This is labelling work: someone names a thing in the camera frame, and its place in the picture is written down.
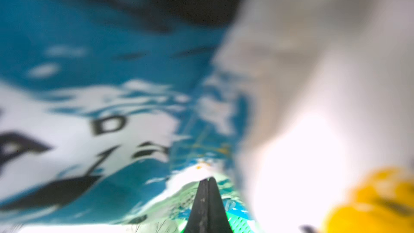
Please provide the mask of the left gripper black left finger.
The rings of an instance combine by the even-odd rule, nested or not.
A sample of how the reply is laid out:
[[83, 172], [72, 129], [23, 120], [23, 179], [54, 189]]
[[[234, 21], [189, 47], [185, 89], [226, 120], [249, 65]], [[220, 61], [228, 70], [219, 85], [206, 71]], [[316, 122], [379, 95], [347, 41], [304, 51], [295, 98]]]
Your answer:
[[208, 232], [208, 182], [208, 179], [204, 179], [198, 185], [194, 203], [184, 233]]

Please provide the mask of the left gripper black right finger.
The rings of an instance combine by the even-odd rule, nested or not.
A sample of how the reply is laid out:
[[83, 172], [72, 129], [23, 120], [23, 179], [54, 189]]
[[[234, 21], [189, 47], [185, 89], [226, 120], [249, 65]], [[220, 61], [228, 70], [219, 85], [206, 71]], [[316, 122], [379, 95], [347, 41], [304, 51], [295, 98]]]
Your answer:
[[233, 233], [215, 178], [209, 179], [209, 233]]

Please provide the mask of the blue yellow white printed shorts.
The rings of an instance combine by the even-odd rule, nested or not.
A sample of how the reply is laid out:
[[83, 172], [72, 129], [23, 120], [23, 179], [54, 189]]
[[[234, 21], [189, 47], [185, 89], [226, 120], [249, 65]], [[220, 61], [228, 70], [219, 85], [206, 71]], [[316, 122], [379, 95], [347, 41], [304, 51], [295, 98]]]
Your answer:
[[1, 0], [1, 226], [414, 230], [414, 0]]

